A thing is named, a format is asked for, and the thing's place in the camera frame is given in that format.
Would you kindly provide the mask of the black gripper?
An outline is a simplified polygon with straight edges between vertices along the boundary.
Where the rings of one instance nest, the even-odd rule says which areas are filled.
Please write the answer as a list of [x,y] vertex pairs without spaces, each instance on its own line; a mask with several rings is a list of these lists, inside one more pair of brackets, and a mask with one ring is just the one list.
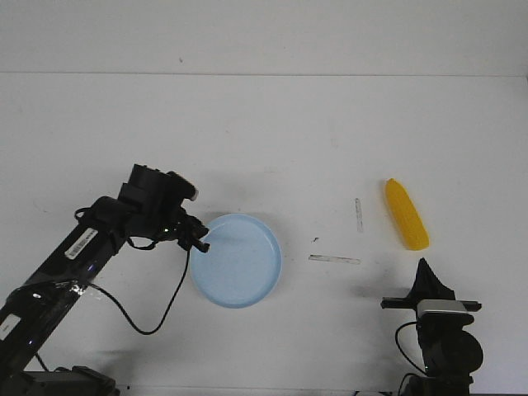
[[207,253],[208,243],[202,238],[209,229],[195,216],[189,215],[168,191],[167,172],[135,164],[129,180],[124,183],[118,201],[129,208],[125,235],[152,241],[177,240],[186,252],[192,248]]
[[[457,300],[455,292],[440,282],[424,257],[418,261],[415,280],[408,295],[403,298],[384,297],[380,305],[382,309],[413,309],[417,311],[417,304],[423,299]],[[482,308],[478,301],[458,301],[461,301],[469,312],[478,312]]]

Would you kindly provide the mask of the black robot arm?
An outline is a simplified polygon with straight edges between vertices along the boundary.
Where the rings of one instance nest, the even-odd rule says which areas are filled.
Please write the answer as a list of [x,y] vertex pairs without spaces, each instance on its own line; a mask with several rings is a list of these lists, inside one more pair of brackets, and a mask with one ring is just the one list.
[[75,213],[77,225],[1,308],[3,395],[118,395],[114,379],[85,366],[28,371],[52,332],[124,244],[134,238],[175,241],[207,252],[208,229],[182,207],[197,189],[175,172],[134,165],[116,198],[103,196]]
[[[415,280],[402,298],[384,297],[382,309],[411,309],[415,319],[400,325],[394,332],[395,344],[416,370],[403,376],[398,395],[469,395],[474,382],[471,374],[483,364],[483,348],[464,330],[474,322],[473,314],[482,305],[478,301],[459,300],[455,292],[443,285],[427,260],[417,264]],[[404,352],[399,334],[413,326],[422,352],[419,367]]]

